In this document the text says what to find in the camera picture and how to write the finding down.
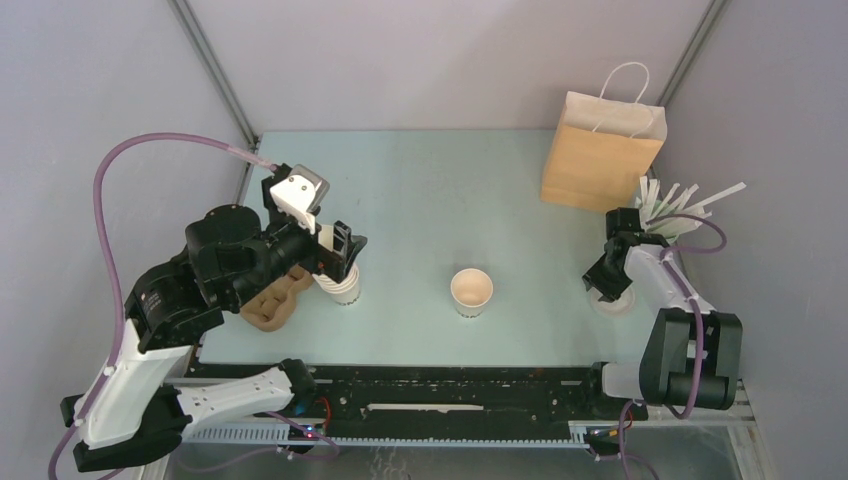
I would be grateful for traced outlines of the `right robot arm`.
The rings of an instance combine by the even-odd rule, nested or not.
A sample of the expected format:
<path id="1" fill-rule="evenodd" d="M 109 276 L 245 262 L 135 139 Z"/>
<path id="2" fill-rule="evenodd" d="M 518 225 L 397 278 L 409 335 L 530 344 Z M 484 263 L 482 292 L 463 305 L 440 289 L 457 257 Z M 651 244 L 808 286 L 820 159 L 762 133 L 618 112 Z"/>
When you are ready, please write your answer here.
<path id="1" fill-rule="evenodd" d="M 636 208 L 605 215 L 606 243 L 582 280 L 610 316 L 642 298 L 656 318 L 637 363 L 600 363 L 581 392 L 585 411 L 606 418 L 622 399 L 666 406 L 678 418 L 696 408 L 729 409 L 736 397 L 743 327 L 705 300 L 676 262 L 677 247 L 648 232 Z"/>

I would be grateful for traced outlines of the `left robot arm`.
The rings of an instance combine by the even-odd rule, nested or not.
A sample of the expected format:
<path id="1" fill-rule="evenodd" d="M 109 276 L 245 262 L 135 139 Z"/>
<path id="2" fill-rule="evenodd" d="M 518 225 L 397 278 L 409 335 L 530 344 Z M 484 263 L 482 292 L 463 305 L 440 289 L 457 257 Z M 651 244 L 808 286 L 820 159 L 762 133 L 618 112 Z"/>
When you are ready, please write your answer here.
<path id="1" fill-rule="evenodd" d="M 142 466 L 165 457 L 194 432 L 263 412 L 304 416 L 317 386 L 306 365 L 285 359 L 242 379 L 206 387 L 166 383 L 173 368 L 220 326 L 294 267 L 344 280 L 365 248 L 342 222 L 324 246 L 317 231 L 280 212 L 263 225 L 241 205 L 223 205 L 187 226 L 184 249 L 148 270 L 121 307 L 118 351 L 83 395 L 61 402 L 79 440 L 81 472 Z"/>

